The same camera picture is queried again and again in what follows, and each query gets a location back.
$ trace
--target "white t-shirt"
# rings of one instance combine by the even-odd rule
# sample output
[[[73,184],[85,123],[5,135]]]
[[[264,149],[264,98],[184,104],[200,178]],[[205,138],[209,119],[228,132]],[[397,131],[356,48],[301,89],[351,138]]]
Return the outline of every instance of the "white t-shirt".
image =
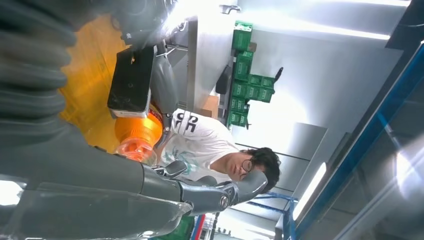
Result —
[[[177,109],[172,118],[172,136],[161,153],[160,165],[183,161],[183,178],[196,181],[212,176],[218,183],[230,180],[227,174],[210,169],[212,163],[239,150],[230,131],[218,120]]]

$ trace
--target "orange cylinder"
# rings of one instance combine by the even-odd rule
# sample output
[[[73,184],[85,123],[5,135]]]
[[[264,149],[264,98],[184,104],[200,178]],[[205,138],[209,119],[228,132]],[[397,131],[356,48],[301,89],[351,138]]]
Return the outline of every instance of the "orange cylinder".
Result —
[[[157,156],[153,147],[163,131],[159,116],[150,111],[146,118],[118,117],[115,135],[120,145],[116,152],[134,161],[155,165]]]

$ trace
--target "robotic hand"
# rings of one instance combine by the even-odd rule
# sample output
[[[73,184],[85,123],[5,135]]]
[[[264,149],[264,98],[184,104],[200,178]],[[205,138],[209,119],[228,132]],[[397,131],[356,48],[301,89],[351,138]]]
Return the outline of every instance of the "robotic hand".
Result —
[[[136,4],[153,2],[146,7],[155,10],[154,16],[150,11],[141,14],[143,6],[136,8]],[[118,21],[123,36],[131,36],[124,39],[131,44],[130,50],[118,54],[118,61],[120,56],[130,56],[126,67],[135,64],[128,73],[140,74],[137,66],[149,73],[141,81],[148,84],[140,84],[147,86],[147,94],[139,102],[147,106],[151,92],[162,113],[172,113],[177,103],[169,85],[172,72],[155,64],[166,62],[166,56],[158,54],[164,51],[163,36],[133,36],[140,30],[156,33],[174,3],[0,1],[4,23],[0,26],[0,239],[150,238],[170,233],[183,215],[223,211],[252,199],[265,187],[265,175],[256,171],[242,182],[217,185],[205,179],[176,180],[181,169],[168,167],[160,172],[90,146],[79,129],[58,117],[65,101],[57,89],[66,84],[60,68],[70,61],[66,48],[75,44],[74,31],[107,13]],[[150,59],[148,64],[140,64],[143,58]],[[156,94],[158,90],[165,94]],[[143,110],[143,104],[136,107]]]

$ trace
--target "eyeglasses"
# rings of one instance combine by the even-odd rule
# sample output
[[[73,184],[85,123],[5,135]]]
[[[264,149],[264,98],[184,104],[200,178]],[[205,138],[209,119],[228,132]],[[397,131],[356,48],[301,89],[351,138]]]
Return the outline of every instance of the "eyeglasses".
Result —
[[[245,178],[248,173],[250,173],[253,170],[253,157],[251,159],[246,159],[241,163],[241,167],[246,172],[242,174],[240,177],[241,179]]]
[[[241,164],[241,167],[243,168],[243,170],[246,171],[246,173],[249,173],[250,171],[252,171],[253,169],[252,159],[244,160],[243,163]]]

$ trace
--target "man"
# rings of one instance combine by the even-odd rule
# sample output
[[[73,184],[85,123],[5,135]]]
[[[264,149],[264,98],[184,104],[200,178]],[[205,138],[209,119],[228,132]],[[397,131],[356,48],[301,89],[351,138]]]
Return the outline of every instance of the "man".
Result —
[[[280,161],[270,148],[239,151],[230,131],[218,120],[178,109],[172,119],[172,134],[158,151],[161,165],[183,161],[184,178],[196,181],[204,176],[218,183],[240,181],[253,169],[265,173],[268,192],[279,180]]]

